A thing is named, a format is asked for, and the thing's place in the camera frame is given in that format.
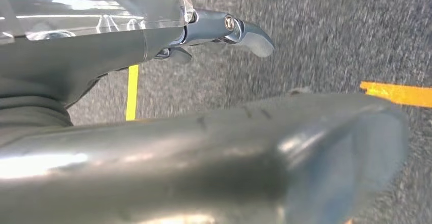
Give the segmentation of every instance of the clear plastic cover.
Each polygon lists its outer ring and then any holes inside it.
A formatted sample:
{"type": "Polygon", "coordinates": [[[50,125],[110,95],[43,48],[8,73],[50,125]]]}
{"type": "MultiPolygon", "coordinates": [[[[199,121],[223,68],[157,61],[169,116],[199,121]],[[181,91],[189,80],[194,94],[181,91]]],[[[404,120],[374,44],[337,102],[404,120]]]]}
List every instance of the clear plastic cover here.
{"type": "Polygon", "coordinates": [[[190,0],[1,0],[0,44],[185,26],[190,0]]]}

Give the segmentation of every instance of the floor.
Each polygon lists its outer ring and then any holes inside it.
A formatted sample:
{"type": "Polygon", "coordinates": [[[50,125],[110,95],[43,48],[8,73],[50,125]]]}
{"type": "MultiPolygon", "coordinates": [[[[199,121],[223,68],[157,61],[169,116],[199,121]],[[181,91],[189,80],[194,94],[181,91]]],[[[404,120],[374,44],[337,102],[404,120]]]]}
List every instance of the floor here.
{"type": "MultiPolygon", "coordinates": [[[[192,62],[140,65],[137,118],[231,107],[309,88],[361,92],[362,81],[432,87],[432,0],[193,0],[258,23],[273,38],[267,59],[224,47],[193,47],[192,62]]],[[[104,78],[70,109],[75,124],[125,120],[127,71],[104,78]]],[[[410,158],[391,191],[354,223],[432,220],[432,109],[405,107],[410,158]]]]}

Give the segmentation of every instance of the bolt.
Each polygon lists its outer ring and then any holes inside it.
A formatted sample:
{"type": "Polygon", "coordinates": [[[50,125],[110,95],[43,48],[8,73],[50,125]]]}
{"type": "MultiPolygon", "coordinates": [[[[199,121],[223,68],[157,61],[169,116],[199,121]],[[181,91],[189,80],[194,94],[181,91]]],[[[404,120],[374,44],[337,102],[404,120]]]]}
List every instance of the bolt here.
{"type": "Polygon", "coordinates": [[[225,17],[225,27],[229,31],[234,30],[234,18],[232,16],[228,15],[225,17]]]}

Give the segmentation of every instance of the metal tube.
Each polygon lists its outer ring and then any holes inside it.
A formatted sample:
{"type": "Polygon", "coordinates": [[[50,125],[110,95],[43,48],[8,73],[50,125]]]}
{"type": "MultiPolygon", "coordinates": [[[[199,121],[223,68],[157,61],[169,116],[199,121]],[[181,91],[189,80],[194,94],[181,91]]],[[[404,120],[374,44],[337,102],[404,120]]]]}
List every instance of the metal tube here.
{"type": "Polygon", "coordinates": [[[407,136],[399,109],[364,95],[46,131],[0,148],[0,222],[341,223],[407,136]]]}

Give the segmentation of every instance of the yellow line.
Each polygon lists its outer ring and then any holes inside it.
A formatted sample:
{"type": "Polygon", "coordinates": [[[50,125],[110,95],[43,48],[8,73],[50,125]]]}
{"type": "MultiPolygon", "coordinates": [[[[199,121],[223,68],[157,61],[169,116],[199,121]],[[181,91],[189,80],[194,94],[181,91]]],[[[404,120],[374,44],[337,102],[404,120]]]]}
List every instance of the yellow line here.
{"type": "Polygon", "coordinates": [[[432,88],[393,85],[363,81],[366,94],[389,99],[394,103],[432,108],[432,88]]]}
{"type": "Polygon", "coordinates": [[[138,93],[138,65],[129,67],[129,81],[127,85],[126,120],[135,120],[137,114],[138,93]]]}

